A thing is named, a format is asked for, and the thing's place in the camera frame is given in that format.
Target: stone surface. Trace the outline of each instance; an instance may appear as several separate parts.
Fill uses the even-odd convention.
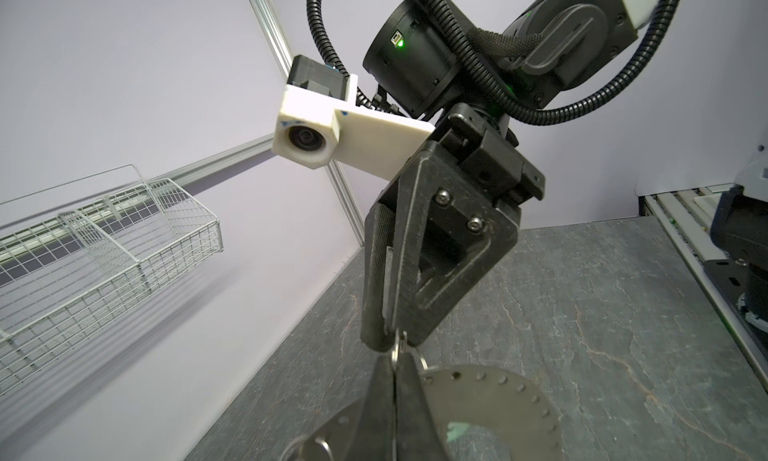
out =
[[[364,394],[362,275],[358,255],[189,461],[278,459]],[[559,410],[565,459],[768,459],[768,395],[655,218],[524,231],[422,352],[534,380]],[[470,428],[451,451],[504,459],[493,446]]]

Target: screw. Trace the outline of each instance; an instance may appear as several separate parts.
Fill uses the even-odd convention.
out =
[[[478,218],[477,216],[472,216],[469,218],[469,221],[467,221],[467,229],[473,233],[479,233],[483,226],[485,226],[485,224],[483,223],[482,219]]]
[[[447,206],[449,202],[451,202],[451,193],[447,192],[445,189],[441,189],[435,195],[435,203],[438,205]]]

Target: wire basket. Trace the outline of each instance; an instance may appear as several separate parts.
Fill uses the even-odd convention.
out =
[[[136,185],[0,235],[0,396],[223,249],[212,212],[136,172]]]

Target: metal disc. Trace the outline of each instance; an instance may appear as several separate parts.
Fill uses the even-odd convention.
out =
[[[317,431],[312,433],[310,438],[304,442],[299,451],[299,458],[305,461],[342,461],[346,456],[346,451],[352,442],[352,436],[355,434],[357,422],[360,420],[362,412],[362,402],[365,398],[360,398],[350,406],[334,414],[331,419],[323,424]],[[326,451],[326,446],[330,450],[331,456]]]
[[[444,442],[449,423],[466,423],[495,431],[514,461],[562,460],[558,416],[533,381],[496,367],[475,365],[433,369],[420,376]],[[302,445],[300,459],[343,460],[362,402],[363,398],[358,399],[315,431]]]

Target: metal rod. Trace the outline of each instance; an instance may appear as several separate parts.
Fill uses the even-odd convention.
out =
[[[94,176],[103,175],[104,173],[109,173],[110,171],[117,171],[118,169],[121,169],[121,168],[128,168],[129,166],[136,170],[136,173],[139,175],[139,179],[141,180],[141,182],[144,182],[144,178],[141,177],[141,172],[139,171],[139,168],[137,168],[134,165],[127,164],[127,165],[122,165],[122,166],[115,166],[114,168],[104,169],[103,171],[100,171],[98,173],[91,173],[90,175],[83,176],[82,178],[72,179],[72,180],[64,182],[64,183],[59,183],[56,186],[49,186],[47,188],[38,189],[37,191],[33,191],[31,193],[27,193],[26,195],[16,196],[15,198],[7,199],[4,202],[0,202],[0,205],[5,205],[6,203],[10,203],[10,202],[16,201],[17,199],[26,198],[27,196],[37,195],[38,193],[42,193],[43,191],[48,191],[48,190],[51,190],[51,189],[54,189],[54,188],[60,188],[62,186],[71,185],[74,182],[82,181],[82,180],[88,179],[88,178],[93,178]]]
[[[277,67],[280,69],[280,74],[283,75],[283,79],[287,80],[291,63],[293,63],[293,56],[291,55],[290,47],[288,47],[287,38],[280,28],[277,15],[275,15],[272,0],[249,1],[254,9],[259,25],[261,25],[261,29],[264,31],[266,41],[270,45],[272,54],[277,62]],[[365,241],[362,213],[355,201],[355,195],[350,188],[350,183],[344,175],[344,170],[338,161],[332,159],[326,166],[326,172],[333,188],[336,190],[336,195],[339,197],[342,208],[350,220],[352,230],[355,232],[355,236],[357,236],[357,241],[362,246]]]
[[[686,210],[682,203],[677,201],[672,193],[661,193],[657,195],[658,202],[664,207],[664,210],[675,220],[680,227],[683,236],[686,237],[691,246],[696,250],[704,261],[710,259],[725,259],[727,256],[723,250],[715,246],[710,236],[701,229],[701,225]]]
[[[698,221],[699,224],[701,224],[702,227],[704,227],[708,232],[712,228],[712,218],[696,204],[696,201],[694,201],[694,198],[696,198],[698,194],[692,189],[686,189],[683,191],[678,191],[677,195],[680,197],[680,200],[683,202],[690,214],[693,215],[694,218],[696,218],[696,221]]]
[[[744,354],[744,357],[752,367],[755,375],[760,380],[760,383],[763,384],[763,388],[768,390],[768,360],[763,358],[760,354],[760,349],[757,347],[750,334],[746,332],[742,323],[736,318],[735,313],[728,306],[728,302],[723,298],[720,292],[717,291],[715,285],[704,272],[704,268],[699,263],[699,260],[696,259],[694,254],[688,248],[685,240],[679,233],[677,233],[677,230],[672,223],[669,222],[667,215],[661,209],[654,197],[646,196],[644,200],[646,205],[648,205],[648,208],[650,208],[659,220],[659,223],[661,223],[661,227],[667,232],[667,236],[670,237],[677,252],[680,253],[683,261],[685,261],[685,264],[688,266],[688,269],[693,273],[696,281],[709,298],[715,311],[720,315],[720,319],[723,320],[728,330],[733,334],[736,344]]]
[[[183,188],[200,179],[213,175],[216,172],[234,166],[239,162],[243,162],[246,159],[251,159],[264,152],[268,152],[272,149],[272,138],[273,133],[270,133],[256,140],[248,141],[242,145],[222,151],[221,153],[216,153],[206,159],[201,159],[198,162],[174,169],[162,176],[153,178],[152,181],[154,182],[160,179],[170,178]]]

